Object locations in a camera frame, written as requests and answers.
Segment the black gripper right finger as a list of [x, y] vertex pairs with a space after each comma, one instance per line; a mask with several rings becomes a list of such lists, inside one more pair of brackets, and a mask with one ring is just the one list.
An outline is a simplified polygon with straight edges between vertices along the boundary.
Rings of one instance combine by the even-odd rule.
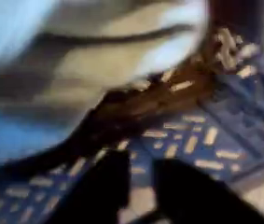
[[264, 224], [264, 216], [226, 184], [178, 160], [154, 161], [159, 209], [173, 224]]

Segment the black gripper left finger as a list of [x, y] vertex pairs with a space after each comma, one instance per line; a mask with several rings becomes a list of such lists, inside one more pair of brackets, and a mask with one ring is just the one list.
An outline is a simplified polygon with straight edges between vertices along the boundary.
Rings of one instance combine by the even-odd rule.
[[128, 203], [130, 158], [108, 151], [65, 195], [46, 224], [118, 224], [118, 210]]

